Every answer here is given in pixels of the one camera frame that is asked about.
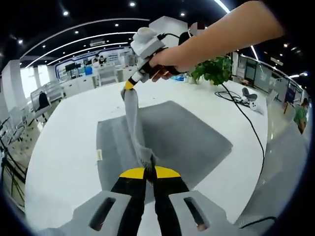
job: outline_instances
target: green leaves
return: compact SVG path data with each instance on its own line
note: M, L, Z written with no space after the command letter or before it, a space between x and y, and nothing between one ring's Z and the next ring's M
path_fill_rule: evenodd
M198 64L190 75L196 83L203 75L206 81L213 81L214 85L222 84L231 76L231 59L224 56L204 61Z

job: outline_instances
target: desk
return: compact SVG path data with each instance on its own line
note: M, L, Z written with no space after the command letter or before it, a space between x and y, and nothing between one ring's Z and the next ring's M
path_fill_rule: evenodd
M74 209L101 191L96 126L100 120L125 114L120 95L123 85L104 86L63 100L50 116L33 150L26 179L26 217L35 230L61 226L71 220ZM242 94L240 84L229 81L226 87ZM140 107L173 100L232 142L232 152L195 189L222 207L234 223L247 205L262 168L262 151L247 119L234 103L214 95L223 87L160 80L139 83L136 90ZM242 110L266 148L266 99L259 96L257 101L264 115L247 107ZM154 205L147 204L144 214L139 235L158 235Z

